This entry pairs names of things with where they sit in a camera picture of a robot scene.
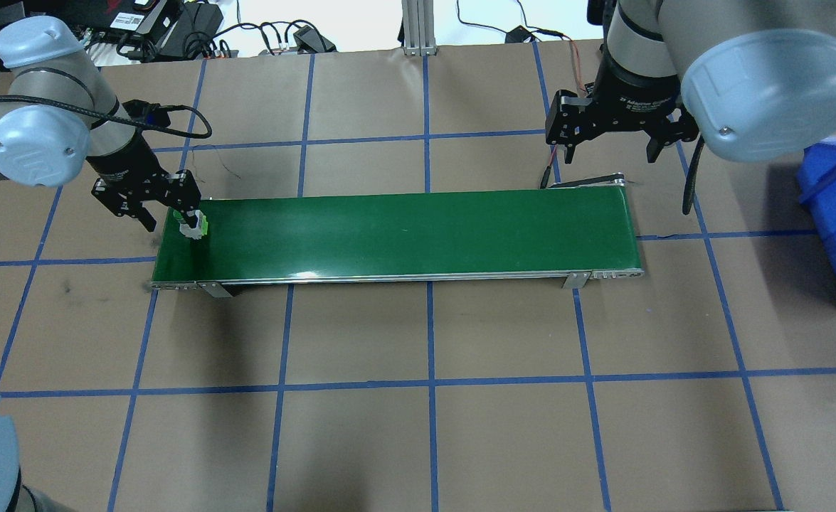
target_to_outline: metal support post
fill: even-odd
[[[433,35],[433,0],[402,0],[405,55],[437,55]]]

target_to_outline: blue tape grid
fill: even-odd
[[[684,155],[684,146],[680,142],[675,144],[677,146],[677,155],[680,156],[680,165],[687,175],[689,165],[687,157]],[[727,323],[727,331],[731,337],[731,347],[734,350],[734,358],[737,360],[737,370],[744,386],[744,393],[746,394],[746,404],[750,409],[750,416],[753,419],[753,428],[756,431],[756,441],[759,444],[759,452],[762,454],[763,465],[766,467],[766,476],[768,477],[769,487],[772,491],[772,498],[775,499],[775,506],[778,510],[784,510],[784,502],[781,498],[781,490],[778,488],[778,479],[775,476],[775,467],[772,466],[772,457],[768,451],[766,444],[766,434],[762,428],[762,421],[759,419],[759,411],[756,407],[756,399],[753,397],[753,386],[750,385],[750,377],[746,372],[746,363],[744,362],[744,355],[740,350],[740,340],[737,337],[737,330],[734,327],[734,315],[731,314],[731,307],[727,302],[727,293],[724,291],[724,283],[721,279],[721,271],[718,269],[718,262],[714,256],[714,249],[711,246],[711,237],[708,229],[705,226],[705,217],[703,215],[702,207],[699,204],[699,197],[694,198],[694,209],[697,213],[697,220],[699,220],[699,229],[702,232],[703,242],[705,244],[705,252],[708,255],[709,264],[711,265],[711,274],[714,276],[714,284],[718,291],[718,299],[721,302],[721,308],[724,313],[724,321]]]
[[[422,56],[421,83],[424,98],[424,192],[430,193],[430,62]],[[434,349],[433,283],[427,283],[427,398],[430,435],[430,509],[440,512],[437,463],[437,359]]]
[[[199,108],[199,98],[203,93],[203,81],[206,79],[206,61],[203,60],[202,64],[199,67],[199,78],[196,81],[196,94],[194,94],[193,99],[193,107]],[[187,131],[192,132],[194,122],[196,122],[196,114],[190,114],[190,120],[187,123]],[[184,148],[181,152],[181,162],[180,162],[180,169],[183,169],[186,165],[187,160],[187,152],[190,149],[190,137],[186,137],[184,139]],[[134,374],[134,383],[132,384],[132,388],[130,390],[130,404],[127,406],[127,416],[124,421],[124,433],[121,435],[121,445],[117,452],[117,462],[115,464],[115,476],[111,482],[111,493],[108,495],[108,512],[113,512],[115,509],[115,504],[117,502],[117,490],[121,482],[121,473],[124,470],[124,459],[126,457],[126,450],[127,444],[130,442],[130,430],[132,428],[132,416],[134,415],[134,411],[136,409],[136,398],[139,395],[137,390],[139,389],[140,379],[142,377],[142,366],[145,362],[145,350],[149,344],[149,334],[152,331],[152,321],[155,315],[155,304],[157,303],[158,299],[158,291],[157,289],[153,289],[152,295],[149,298],[149,311],[147,312],[147,318],[145,319],[145,327],[142,330],[142,343],[140,346],[139,356],[136,359],[136,372]]]
[[[304,197],[304,178],[307,168],[307,136],[310,131],[310,100],[313,96],[313,69],[316,65],[316,55],[310,55],[307,68],[307,97],[304,101],[304,130],[301,133],[300,172],[297,175],[297,197]],[[282,412],[285,409],[285,376],[288,371],[288,341],[291,337],[291,311],[294,308],[295,286],[288,285],[285,299],[285,327],[282,334],[282,357],[278,367],[278,386],[275,386],[275,420],[272,426],[272,454],[269,457],[269,482],[265,494],[265,509],[267,512],[275,510],[275,481],[278,478],[278,450],[282,434]]]
[[[544,102],[544,110],[547,113],[549,109],[548,91],[544,79],[544,67],[541,64],[541,54],[537,43],[532,43],[532,51],[534,52],[535,65],[538,72],[538,79],[541,85],[542,102]],[[249,144],[223,144],[223,145],[200,145],[190,146],[190,139],[184,140],[183,146],[174,146],[174,148],[160,148],[155,149],[155,152],[181,152],[181,167],[186,165],[186,156],[189,150],[207,150],[207,149],[242,149],[242,148],[262,148],[263,146],[301,146],[301,160],[300,160],[300,177],[298,177],[298,195],[303,195],[304,177],[306,169],[306,156],[308,145],[324,145],[324,144],[349,144],[360,142],[397,142],[398,140],[423,140],[424,141],[424,157],[425,157],[425,191],[429,192],[431,189],[430,181],[430,142],[434,139],[462,139],[463,137],[511,137],[511,136],[526,136],[526,135],[541,135],[544,133],[542,129],[525,129],[525,130],[502,130],[502,131],[486,131],[486,132],[467,132],[467,133],[430,133],[430,88],[428,87],[428,59],[427,56],[423,58],[423,88],[424,88],[424,133],[412,136],[399,137],[353,137],[353,139],[318,139],[310,140],[307,136],[309,114],[310,114],[310,100],[312,96],[313,72],[314,72],[314,56],[310,56],[310,63],[307,76],[307,101],[305,107],[304,129],[301,140],[295,142],[262,142]],[[206,74],[206,61],[202,62],[199,73],[199,81],[197,81],[196,96],[194,96],[194,107],[199,106],[199,98],[202,93],[204,74]],[[195,116],[191,116],[188,130],[193,130]],[[682,154],[682,146],[677,143],[677,151],[681,159],[682,168],[687,169],[687,159]],[[560,181],[560,169],[557,162],[554,162],[554,178]],[[35,257],[32,260],[0,260],[0,267],[5,266],[28,266],[30,273],[23,288],[20,304],[14,317],[10,334],[7,343],[4,347],[4,354],[1,357],[0,363],[0,382],[4,375],[4,369],[9,359],[12,344],[16,337],[18,322],[20,321],[22,310],[28,299],[28,291],[30,291],[31,283],[33,283],[34,274],[38,267],[45,265],[124,265],[125,263],[138,262],[153,262],[154,257],[137,257],[137,258],[95,258],[95,259],[41,259],[44,244],[47,240],[48,233],[51,229],[54,214],[60,201],[60,192],[62,189],[58,188],[55,192],[51,208],[49,210],[46,223],[41,233],[41,239],[35,252]],[[762,424],[759,419],[758,411],[756,409],[756,401],[753,398],[752,388],[750,386],[750,378],[753,377],[771,377],[771,376],[789,376],[789,375],[836,375],[836,367],[817,367],[817,368],[785,368],[785,369],[759,369],[749,370],[744,363],[743,354],[741,353],[739,340],[736,336],[736,329],[734,328],[733,317],[730,312],[730,307],[727,304],[726,294],[724,293],[724,285],[718,271],[716,259],[714,259],[714,251],[711,248],[711,240],[726,239],[726,238],[750,238],[750,237],[773,237],[773,236],[804,236],[815,234],[814,230],[759,230],[759,231],[734,231],[734,233],[710,233],[705,226],[704,216],[698,198],[695,201],[695,210],[697,210],[697,217],[700,224],[700,233],[682,233],[669,236],[659,235],[641,235],[638,240],[643,242],[652,242],[653,240],[704,240],[705,247],[707,247],[707,254],[710,259],[711,269],[713,270],[714,279],[716,279],[716,287],[718,289],[719,299],[724,310],[724,317],[728,326],[728,331],[731,335],[732,348],[736,356],[737,370],[727,370],[726,372],[686,372],[686,373],[631,373],[631,375],[594,375],[591,372],[591,362],[588,354],[586,328],[584,327],[583,305],[581,305],[581,296],[578,291],[573,293],[573,302],[576,312],[577,329],[580,337],[581,354],[583,354],[583,375],[549,375],[549,376],[534,376],[534,377],[490,377],[490,378],[461,378],[461,379],[437,379],[435,373],[435,356],[434,356],[434,318],[433,318],[433,284],[427,283],[427,315],[428,315],[428,379],[427,380],[402,380],[402,381],[366,381],[366,382],[339,382],[339,383],[302,383],[301,385],[288,385],[285,383],[285,374],[287,373],[287,355],[288,355],[288,341],[290,340],[291,315],[293,309],[294,287],[288,287],[287,303],[285,304],[285,330],[283,334],[282,356],[279,372],[279,383],[277,385],[243,385],[243,386],[207,386],[207,387],[184,387],[184,388],[142,388],[140,387],[140,380],[142,376],[142,366],[144,365],[145,351],[149,340],[151,331],[155,304],[157,303],[157,291],[153,291],[151,295],[149,308],[147,312],[147,322],[145,323],[144,333],[142,334],[142,342],[140,346],[139,356],[136,364],[136,371],[134,374],[134,382],[129,389],[85,389],[85,390],[44,390],[44,391],[4,391],[1,395],[4,398],[65,398],[66,396],[129,396],[130,402],[125,418],[124,433],[122,433],[121,447],[118,452],[117,463],[115,466],[115,477],[112,480],[112,488],[109,496],[108,510],[111,512],[115,507],[118,484],[122,472],[122,464],[124,464],[124,457],[126,447],[129,441],[130,429],[132,425],[132,415],[134,414],[135,402],[137,396],[142,395],[208,395],[209,393],[277,393],[277,408],[275,408],[275,424],[273,428],[273,450],[270,461],[270,473],[268,482],[268,511],[274,508],[275,498],[275,477],[277,477],[277,458],[279,449],[279,440],[281,434],[281,418],[282,409],[284,405],[284,393],[298,392],[298,391],[320,391],[320,390],[337,390],[337,389],[379,389],[379,388],[408,388],[408,387],[427,387],[428,389],[428,415],[430,415],[430,485],[431,485],[431,505],[434,511],[438,511],[440,504],[438,503],[438,465],[437,465],[437,429],[436,429],[436,387],[438,386],[461,386],[461,385],[531,385],[532,383],[584,383],[586,385],[586,392],[588,393],[590,413],[591,413],[591,428],[593,428],[594,445],[596,446],[596,459],[598,463],[598,473],[600,477],[600,485],[602,486],[602,496],[604,508],[610,512],[610,493],[608,487],[608,480],[606,474],[606,467],[603,457],[602,440],[600,440],[600,427],[596,405],[596,393],[594,391],[594,383],[602,382],[642,382],[642,381],[668,381],[668,380],[688,380],[688,379],[723,379],[723,378],[740,378],[744,384],[746,399],[749,404],[750,413],[753,419],[753,426],[756,428],[756,436],[759,443],[760,451],[762,451],[763,463],[766,466],[766,473],[768,474],[769,485],[772,490],[773,498],[776,502],[776,508],[782,509],[784,505],[778,483],[776,483],[775,471],[773,470],[771,457],[766,446],[765,435],[763,435]]]

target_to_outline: white wall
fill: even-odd
[[[236,23],[236,2],[240,2],[241,20],[291,21],[306,19],[314,23],[326,38],[336,43],[339,51],[356,52],[397,48],[398,27],[402,19],[401,0],[298,0],[273,2],[266,0],[216,0],[222,7],[222,27]],[[575,39],[596,39],[602,35],[600,26],[586,22],[584,0],[524,0],[528,23],[557,30]],[[512,30],[522,23],[519,4],[515,0],[460,0],[462,19]],[[502,33],[473,26],[464,26],[456,19],[456,0],[434,2],[434,23],[438,45],[488,45],[502,43]],[[236,29],[225,39],[240,56],[258,55],[265,49],[255,30]],[[277,46],[274,33],[270,41]],[[92,58],[98,65],[129,64],[115,55],[113,48],[93,48]]]

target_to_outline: conveyor belt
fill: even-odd
[[[153,286],[443,281],[642,273],[623,185],[543,191],[203,201],[209,234],[171,215]]]

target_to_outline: brown paper floor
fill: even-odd
[[[212,139],[148,140],[216,198],[533,188],[545,104],[573,84],[560,42],[103,74],[122,100],[199,105]],[[159,233],[96,204],[89,168],[59,191],[0,183],[1,411],[25,483],[85,511],[836,510],[836,282],[800,155],[707,152],[684,217],[692,145],[648,165],[646,142],[560,166],[626,173],[647,272],[578,294],[157,294]]]

